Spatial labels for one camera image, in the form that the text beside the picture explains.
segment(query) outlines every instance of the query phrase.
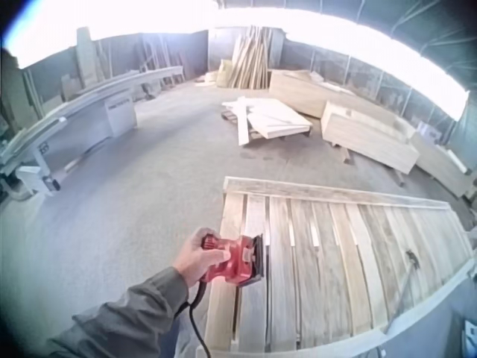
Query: orbital sander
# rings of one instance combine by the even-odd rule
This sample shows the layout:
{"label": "orbital sander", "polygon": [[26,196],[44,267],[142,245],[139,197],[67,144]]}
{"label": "orbital sander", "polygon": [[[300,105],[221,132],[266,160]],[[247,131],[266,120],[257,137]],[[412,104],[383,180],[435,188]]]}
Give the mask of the orbital sander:
{"label": "orbital sander", "polygon": [[210,266],[207,272],[199,280],[197,294],[191,304],[185,302],[177,311],[176,317],[187,307],[189,308],[189,318],[194,328],[200,344],[207,357],[211,357],[205,341],[200,335],[192,311],[202,301],[208,282],[216,277],[224,277],[225,282],[237,287],[244,287],[254,282],[260,281],[263,277],[263,235],[260,234],[251,238],[241,235],[237,240],[218,239],[213,235],[207,235],[202,239],[203,250],[225,250],[230,252],[227,261]]}

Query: bright light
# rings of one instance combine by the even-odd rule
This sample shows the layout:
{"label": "bright light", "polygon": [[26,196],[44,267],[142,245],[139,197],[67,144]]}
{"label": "bright light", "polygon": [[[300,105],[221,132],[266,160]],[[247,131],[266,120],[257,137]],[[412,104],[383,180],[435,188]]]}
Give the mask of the bright light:
{"label": "bright light", "polygon": [[93,40],[122,34],[191,33],[232,26],[282,28],[287,38],[348,54],[421,92],[458,121],[469,93],[408,46],[354,22],[304,10],[271,7],[218,10],[211,0],[42,0],[7,35],[20,68],[76,43],[88,26]]}

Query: fingers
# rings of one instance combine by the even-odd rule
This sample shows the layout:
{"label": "fingers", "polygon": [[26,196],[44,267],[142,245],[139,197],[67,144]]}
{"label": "fingers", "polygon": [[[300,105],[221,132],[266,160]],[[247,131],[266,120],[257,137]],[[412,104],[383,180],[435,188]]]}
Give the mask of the fingers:
{"label": "fingers", "polygon": [[206,250],[202,252],[202,260],[205,265],[212,266],[230,260],[228,250]]}
{"label": "fingers", "polygon": [[217,239],[221,238],[220,234],[217,233],[217,231],[215,231],[215,230],[213,230],[209,227],[199,227],[194,233],[193,240],[195,242],[201,242],[202,239],[207,235],[213,235]]}

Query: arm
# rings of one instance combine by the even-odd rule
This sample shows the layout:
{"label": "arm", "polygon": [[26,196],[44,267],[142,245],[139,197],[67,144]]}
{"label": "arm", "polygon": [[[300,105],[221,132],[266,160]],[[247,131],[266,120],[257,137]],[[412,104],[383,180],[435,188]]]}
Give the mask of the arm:
{"label": "arm", "polygon": [[228,251],[200,247],[213,230],[201,228],[183,246],[171,268],[130,287],[115,303],[73,316],[73,326],[47,342],[50,357],[157,358],[160,337],[188,298],[188,288],[211,265],[230,258]]}

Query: workshop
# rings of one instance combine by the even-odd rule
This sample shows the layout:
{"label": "workshop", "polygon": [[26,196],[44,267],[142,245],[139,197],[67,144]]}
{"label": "workshop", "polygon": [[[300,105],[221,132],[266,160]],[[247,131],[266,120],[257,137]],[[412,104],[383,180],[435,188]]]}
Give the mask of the workshop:
{"label": "workshop", "polygon": [[6,357],[477,357],[473,1],[1,11]]}

